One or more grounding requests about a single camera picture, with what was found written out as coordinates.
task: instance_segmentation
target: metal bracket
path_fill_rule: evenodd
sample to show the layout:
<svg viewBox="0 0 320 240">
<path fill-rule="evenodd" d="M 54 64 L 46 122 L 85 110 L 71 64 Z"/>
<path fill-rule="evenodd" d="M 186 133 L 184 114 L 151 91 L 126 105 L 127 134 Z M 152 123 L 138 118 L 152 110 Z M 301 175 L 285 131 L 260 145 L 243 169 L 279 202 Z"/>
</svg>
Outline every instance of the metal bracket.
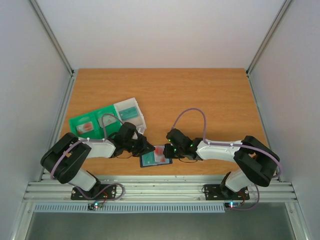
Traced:
<svg viewBox="0 0 320 240">
<path fill-rule="evenodd" d="M 239 192 L 244 196 L 244 200 L 250 199 L 249 191 L 248 191 L 247 187 L 241 189 Z M 204 185 L 203 186 L 203 193 L 205 195 L 206 201 L 217 201 L 217 200 L 227 200 L 227 201 L 232 201 L 232 202 L 243 201 L 243 196 L 236 193 L 236 192 L 231 196 L 230 199 L 226 199 L 221 192 L 220 184 L 206 184 L 206 185 Z"/>
<path fill-rule="evenodd" d="M 100 192 L 106 186 L 109 186 L 109 184 L 101 184 L 96 191 Z M 116 185 L 112 187 L 107 187 L 99 196 L 95 197 L 93 200 L 104 200 L 106 198 L 106 195 L 104 193 L 107 194 L 106 199 L 114 199 L 116 197 L 116 192 L 117 192 Z M 80 193 L 80 191 L 76 187 L 74 187 L 71 191 L 71 200 L 87 201 L 88 199 L 84 198 L 84 196 Z"/>
</svg>

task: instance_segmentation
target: metal beam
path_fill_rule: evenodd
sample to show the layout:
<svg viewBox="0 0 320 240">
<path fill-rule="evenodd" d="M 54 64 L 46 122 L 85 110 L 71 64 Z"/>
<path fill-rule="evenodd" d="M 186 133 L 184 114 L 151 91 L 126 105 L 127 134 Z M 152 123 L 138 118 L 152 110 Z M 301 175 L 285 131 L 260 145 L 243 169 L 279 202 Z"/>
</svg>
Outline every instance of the metal beam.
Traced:
<svg viewBox="0 0 320 240">
<path fill-rule="evenodd" d="M 25 240 L 35 210 L 35 203 L 23 202 L 10 237 L 10 240 Z"/>
<path fill-rule="evenodd" d="M 291 226 L 297 240 L 311 240 L 310 233 L 299 203 L 285 203 Z"/>
<path fill-rule="evenodd" d="M 52 128 L 52 132 L 50 134 L 50 140 L 49 140 L 49 144 L 47 146 L 47 149 L 50 149 L 60 138 L 61 129 L 64 124 L 64 120 L 66 117 L 66 113 L 67 113 L 68 105 L 69 105 L 70 98 L 72 95 L 72 91 L 75 86 L 77 75 L 78 75 L 78 70 L 74 71 L 73 75 L 69 79 L 65 93 L 63 95 L 63 99 L 61 101 L 61 105 L 58 110 L 58 114 L 57 114 L 56 119 L 54 121 L 55 125 Z M 42 171 L 40 173 L 38 181 L 42 180 L 44 171 L 45 171 L 45 169 L 42 168 Z"/>
<path fill-rule="evenodd" d="M 271 27 L 269 28 L 267 34 L 265 35 L 261 45 L 259 46 L 256 54 L 253 57 L 253 60 L 251 61 L 248 69 L 247 69 L 247 74 L 251 74 L 251 72 L 253 71 L 253 69 L 255 68 L 259 58 L 261 57 L 262 53 L 264 52 L 264 50 L 266 49 L 268 43 L 270 42 L 272 36 L 274 35 L 274 33 L 276 32 L 280 22 L 282 21 L 282 19 L 284 18 L 286 12 L 288 11 L 291 3 L 294 0 L 285 0 L 280 8 L 280 10 L 278 11 L 277 15 L 275 16 L 275 19 L 273 20 Z"/>
<path fill-rule="evenodd" d="M 205 184 L 219 184 L 223 175 L 145 175 L 145 176 L 99 176 L 103 184 L 121 183 L 125 195 L 115 203 L 226 203 L 229 201 L 207 201 L 202 188 Z M 248 187 L 250 200 L 255 203 L 257 190 Z M 296 203 L 297 197 L 290 182 L 272 180 L 269 187 L 258 187 L 262 203 Z M 23 202 L 37 203 L 91 203 L 70 200 L 72 186 L 60 184 L 49 179 L 44 172 L 41 182 L 30 182 L 26 188 Z"/>
<path fill-rule="evenodd" d="M 45 15 L 44 15 L 44 13 L 42 12 L 42 10 L 41 10 L 38 2 L 37 2 L 37 0 L 28 0 L 28 1 L 31 4 L 35 14 L 39 18 L 42 26 L 44 27 L 44 30 L 46 31 L 49 39 L 51 40 L 53 46 L 57 50 L 60 58 L 62 59 L 64 65 L 65 65 L 65 67 L 67 69 L 67 71 L 69 72 L 70 76 L 72 76 L 74 71 L 73 71 L 73 69 L 72 69 L 72 67 L 71 67 L 71 65 L 70 65 L 70 63 L 69 63 L 64 51 L 62 50 L 57 38 L 55 37 L 54 32 L 52 31 L 52 29 L 51 29 L 51 27 L 50 27 Z"/>
</svg>

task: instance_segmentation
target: white wall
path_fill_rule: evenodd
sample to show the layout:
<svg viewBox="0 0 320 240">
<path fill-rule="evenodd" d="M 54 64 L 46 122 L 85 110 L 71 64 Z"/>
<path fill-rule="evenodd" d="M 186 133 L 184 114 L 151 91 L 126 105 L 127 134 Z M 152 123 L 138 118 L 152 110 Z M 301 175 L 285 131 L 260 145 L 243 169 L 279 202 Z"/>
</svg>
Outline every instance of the white wall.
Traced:
<svg viewBox="0 0 320 240">
<path fill-rule="evenodd" d="M 28 1 L 1 1 L 1 240 L 11 235 L 28 181 L 38 180 L 68 79 Z"/>
<path fill-rule="evenodd" d="M 284 0 L 38 0 L 74 69 L 247 68 Z"/>
<path fill-rule="evenodd" d="M 320 239 L 320 1 L 295 0 L 253 70 L 272 149 Z"/>
</svg>

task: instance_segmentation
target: wooden surface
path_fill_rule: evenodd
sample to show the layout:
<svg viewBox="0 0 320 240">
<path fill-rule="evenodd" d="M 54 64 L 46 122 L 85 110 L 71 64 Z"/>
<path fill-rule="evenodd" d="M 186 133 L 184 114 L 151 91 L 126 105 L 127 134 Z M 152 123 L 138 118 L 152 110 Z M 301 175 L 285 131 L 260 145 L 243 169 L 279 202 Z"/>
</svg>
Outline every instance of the wooden surface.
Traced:
<svg viewBox="0 0 320 240">
<path fill-rule="evenodd" d="M 215 141 L 265 136 L 244 69 L 80 69 L 61 136 L 69 119 L 135 97 L 144 115 L 144 135 L 153 145 L 168 143 L 177 116 L 195 107 L 204 111 L 206 136 Z M 203 118 L 186 112 L 176 127 L 191 139 L 202 137 Z M 205 160 L 140 168 L 139 158 L 90 158 L 83 166 L 94 175 L 224 175 L 238 169 L 232 162 Z"/>
</svg>

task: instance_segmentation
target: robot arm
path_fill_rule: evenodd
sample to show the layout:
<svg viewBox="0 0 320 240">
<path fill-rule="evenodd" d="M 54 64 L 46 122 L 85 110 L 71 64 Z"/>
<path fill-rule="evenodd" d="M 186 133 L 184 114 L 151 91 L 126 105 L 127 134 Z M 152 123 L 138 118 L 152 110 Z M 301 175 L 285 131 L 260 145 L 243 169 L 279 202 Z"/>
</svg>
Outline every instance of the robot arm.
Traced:
<svg viewBox="0 0 320 240">
<path fill-rule="evenodd" d="M 99 198 L 101 196 L 98 193 L 106 185 L 101 184 L 94 175 L 81 168 L 86 159 L 114 158 L 123 151 L 139 157 L 155 150 L 147 138 L 138 133 L 136 126 L 129 122 L 125 122 L 117 133 L 112 134 L 112 137 L 85 139 L 68 132 L 49 149 L 40 163 L 61 184 L 69 183 L 81 188 L 86 196 L 92 199 Z"/>
<path fill-rule="evenodd" d="M 260 151 L 252 149 L 267 152 L 279 162 L 279 157 L 253 136 L 246 136 L 244 140 L 234 142 L 209 141 L 208 144 L 202 138 L 191 140 L 174 128 L 166 138 L 171 142 L 164 146 L 166 158 L 218 159 L 235 162 L 239 165 L 240 169 L 229 172 L 220 185 L 221 193 L 226 199 L 252 183 L 262 187 L 269 186 L 277 163 Z"/>
</svg>

